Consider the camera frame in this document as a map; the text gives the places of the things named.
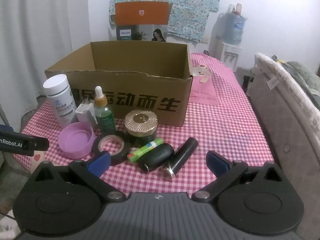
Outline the black cylinder tube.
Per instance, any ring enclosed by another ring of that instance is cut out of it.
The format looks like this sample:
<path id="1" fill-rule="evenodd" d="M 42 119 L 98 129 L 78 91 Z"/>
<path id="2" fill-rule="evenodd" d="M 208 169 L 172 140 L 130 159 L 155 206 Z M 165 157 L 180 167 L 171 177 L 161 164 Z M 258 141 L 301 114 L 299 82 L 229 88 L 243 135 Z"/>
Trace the black cylinder tube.
<path id="1" fill-rule="evenodd" d="M 164 172 L 173 179 L 192 156 L 198 145 L 199 142 L 195 138 L 188 138 L 165 163 Z"/>

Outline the green dropper bottle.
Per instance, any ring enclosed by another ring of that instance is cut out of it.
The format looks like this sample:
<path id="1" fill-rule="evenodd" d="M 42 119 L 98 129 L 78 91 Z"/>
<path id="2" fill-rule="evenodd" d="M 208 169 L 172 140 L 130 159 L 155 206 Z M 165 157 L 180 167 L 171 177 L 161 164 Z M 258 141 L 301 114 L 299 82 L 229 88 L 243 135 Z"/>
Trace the green dropper bottle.
<path id="1" fill-rule="evenodd" d="M 95 87 L 94 113 L 101 132 L 116 130 L 113 113 L 108 107 L 107 97 L 100 86 Z"/>

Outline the gold lid cream jar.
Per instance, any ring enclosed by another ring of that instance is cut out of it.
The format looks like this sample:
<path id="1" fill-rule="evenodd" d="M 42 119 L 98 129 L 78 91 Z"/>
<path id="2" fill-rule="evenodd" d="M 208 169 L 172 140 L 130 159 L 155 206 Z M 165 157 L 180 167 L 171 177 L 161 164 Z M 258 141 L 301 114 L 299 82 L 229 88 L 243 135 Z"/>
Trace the gold lid cream jar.
<path id="1" fill-rule="evenodd" d="M 156 139 L 157 115 L 150 110 L 132 110 L 125 116 L 125 129 L 132 146 L 140 148 Z"/>

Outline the black tape roll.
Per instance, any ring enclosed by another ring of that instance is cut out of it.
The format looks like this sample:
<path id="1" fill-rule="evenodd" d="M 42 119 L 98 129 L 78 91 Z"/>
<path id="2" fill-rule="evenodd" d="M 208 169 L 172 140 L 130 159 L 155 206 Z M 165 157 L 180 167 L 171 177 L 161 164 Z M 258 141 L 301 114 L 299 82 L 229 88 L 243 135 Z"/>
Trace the black tape roll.
<path id="1" fill-rule="evenodd" d="M 97 155 L 108 151 L 111 156 L 111 166 L 115 166 L 127 160 L 130 148 L 129 138 L 125 133 L 110 131 L 97 136 L 92 145 L 92 153 Z"/>

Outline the purple plastic lid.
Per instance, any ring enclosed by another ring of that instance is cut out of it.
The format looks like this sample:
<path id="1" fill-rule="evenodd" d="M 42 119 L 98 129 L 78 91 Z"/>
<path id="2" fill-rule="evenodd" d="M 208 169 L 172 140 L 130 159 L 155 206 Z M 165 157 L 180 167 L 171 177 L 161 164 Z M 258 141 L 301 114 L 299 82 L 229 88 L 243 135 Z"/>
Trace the purple plastic lid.
<path id="1" fill-rule="evenodd" d="M 58 136 L 58 146 L 68 159 L 81 159 L 91 153 L 96 135 L 90 123 L 75 122 L 65 127 Z"/>

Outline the pink checkered tablecloth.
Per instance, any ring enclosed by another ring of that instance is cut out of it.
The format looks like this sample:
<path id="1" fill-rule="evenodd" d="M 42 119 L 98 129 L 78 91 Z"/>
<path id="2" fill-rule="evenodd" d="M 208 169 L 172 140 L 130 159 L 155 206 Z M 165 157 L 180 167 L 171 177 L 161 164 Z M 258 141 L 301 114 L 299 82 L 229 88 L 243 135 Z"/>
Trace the pink checkered tablecloth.
<path id="1" fill-rule="evenodd" d="M 129 161 L 110 167 L 102 180 L 121 192 L 192 194 L 215 179 L 206 166 L 206 154 L 210 150 L 251 166 L 261 166 L 272 160 L 263 131 L 234 73 L 219 60 L 203 53 L 192 53 L 189 61 L 194 66 L 208 67 L 218 103 L 215 106 L 189 103 L 183 126 L 161 125 L 157 135 L 174 148 L 193 137 L 199 143 L 197 149 L 173 179 L 160 170 L 144 174 Z"/>

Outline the white charger plug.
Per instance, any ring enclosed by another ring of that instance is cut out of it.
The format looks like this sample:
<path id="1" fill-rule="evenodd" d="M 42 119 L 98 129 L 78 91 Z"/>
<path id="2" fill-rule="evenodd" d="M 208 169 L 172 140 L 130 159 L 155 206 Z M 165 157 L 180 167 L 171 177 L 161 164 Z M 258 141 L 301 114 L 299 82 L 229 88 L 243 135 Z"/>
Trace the white charger plug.
<path id="1" fill-rule="evenodd" d="M 75 113 L 79 122 L 90 123 L 92 127 L 97 126 L 93 102 L 80 103 Z"/>

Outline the black oval case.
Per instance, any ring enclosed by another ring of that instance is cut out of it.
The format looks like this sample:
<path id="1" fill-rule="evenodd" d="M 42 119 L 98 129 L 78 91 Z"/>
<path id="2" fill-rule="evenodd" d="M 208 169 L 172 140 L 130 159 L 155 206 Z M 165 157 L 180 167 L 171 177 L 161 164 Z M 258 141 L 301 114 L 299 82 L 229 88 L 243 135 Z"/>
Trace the black oval case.
<path id="1" fill-rule="evenodd" d="M 160 144 L 138 159 L 138 166 L 148 174 L 163 165 L 174 155 L 174 148 L 167 143 Z"/>

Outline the white supplement bottle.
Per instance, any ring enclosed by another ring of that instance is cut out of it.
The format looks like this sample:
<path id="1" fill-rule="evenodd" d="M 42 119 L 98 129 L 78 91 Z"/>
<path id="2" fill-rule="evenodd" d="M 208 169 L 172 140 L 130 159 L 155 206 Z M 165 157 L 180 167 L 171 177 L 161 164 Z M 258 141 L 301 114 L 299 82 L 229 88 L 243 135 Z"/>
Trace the white supplement bottle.
<path id="1" fill-rule="evenodd" d="M 57 74 L 43 83 L 44 93 L 54 111 L 57 122 L 62 128 L 72 123 L 76 104 L 65 74 Z"/>

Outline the grey mattress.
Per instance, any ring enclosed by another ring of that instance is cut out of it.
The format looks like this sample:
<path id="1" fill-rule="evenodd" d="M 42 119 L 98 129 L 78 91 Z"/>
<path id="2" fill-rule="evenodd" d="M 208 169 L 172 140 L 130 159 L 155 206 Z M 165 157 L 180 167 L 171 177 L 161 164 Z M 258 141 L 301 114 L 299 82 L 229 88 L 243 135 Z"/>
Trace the grey mattress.
<path id="1" fill-rule="evenodd" d="M 304 203 L 297 232 L 303 239 L 319 239 L 319 109 L 271 57 L 257 53 L 253 73 L 248 96 L 275 160 Z"/>

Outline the brown cardboard box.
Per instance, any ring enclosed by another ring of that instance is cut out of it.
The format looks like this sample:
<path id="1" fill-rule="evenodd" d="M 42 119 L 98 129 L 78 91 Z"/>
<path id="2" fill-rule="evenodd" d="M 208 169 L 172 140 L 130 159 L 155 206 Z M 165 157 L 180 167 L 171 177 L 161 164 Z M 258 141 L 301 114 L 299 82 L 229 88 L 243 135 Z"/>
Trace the brown cardboard box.
<path id="1" fill-rule="evenodd" d="M 91 42 L 45 71 L 66 74 L 75 100 L 94 98 L 100 86 L 115 118 L 134 109 L 151 110 L 161 125 L 184 124 L 191 84 L 186 44 L 154 41 Z"/>

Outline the green blanket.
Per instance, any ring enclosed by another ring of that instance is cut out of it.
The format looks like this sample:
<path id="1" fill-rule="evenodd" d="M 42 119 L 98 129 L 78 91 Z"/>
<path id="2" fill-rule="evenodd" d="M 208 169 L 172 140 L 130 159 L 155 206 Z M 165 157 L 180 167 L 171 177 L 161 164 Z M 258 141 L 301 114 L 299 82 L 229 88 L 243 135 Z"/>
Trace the green blanket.
<path id="1" fill-rule="evenodd" d="M 272 60 L 280 63 L 282 67 L 295 79 L 305 94 L 309 97 L 313 105 L 319 109 L 319 76 L 310 72 L 308 68 L 296 61 L 284 62 L 279 60 L 276 55 Z"/>

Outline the white curtain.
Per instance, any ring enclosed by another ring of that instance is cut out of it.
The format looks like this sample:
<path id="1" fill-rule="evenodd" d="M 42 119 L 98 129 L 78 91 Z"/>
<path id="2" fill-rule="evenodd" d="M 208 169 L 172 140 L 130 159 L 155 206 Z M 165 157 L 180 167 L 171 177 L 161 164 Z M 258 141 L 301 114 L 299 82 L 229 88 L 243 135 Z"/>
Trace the white curtain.
<path id="1" fill-rule="evenodd" d="M 45 70 L 90 40 L 88 0 L 1 0 L 1 122 L 19 131 Z"/>

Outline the blue water jug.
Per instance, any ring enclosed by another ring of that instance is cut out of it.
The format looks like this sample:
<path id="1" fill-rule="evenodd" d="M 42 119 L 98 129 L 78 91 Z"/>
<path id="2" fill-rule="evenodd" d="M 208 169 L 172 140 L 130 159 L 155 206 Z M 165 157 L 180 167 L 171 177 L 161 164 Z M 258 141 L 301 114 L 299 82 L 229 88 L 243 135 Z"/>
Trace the blue water jug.
<path id="1" fill-rule="evenodd" d="M 242 4 L 230 4 L 227 12 L 222 15 L 221 38 L 224 42 L 239 45 L 242 42 L 245 23 L 247 18 L 241 15 Z"/>

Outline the orange Philips product box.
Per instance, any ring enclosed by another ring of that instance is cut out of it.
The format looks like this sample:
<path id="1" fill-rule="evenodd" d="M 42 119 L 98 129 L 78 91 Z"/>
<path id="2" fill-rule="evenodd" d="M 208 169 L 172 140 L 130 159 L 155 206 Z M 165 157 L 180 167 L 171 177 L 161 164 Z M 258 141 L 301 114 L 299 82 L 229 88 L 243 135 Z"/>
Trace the orange Philips product box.
<path id="1" fill-rule="evenodd" d="M 157 1 L 120 2 L 115 4 L 111 22 L 116 25 L 118 41 L 167 41 L 172 4 Z"/>

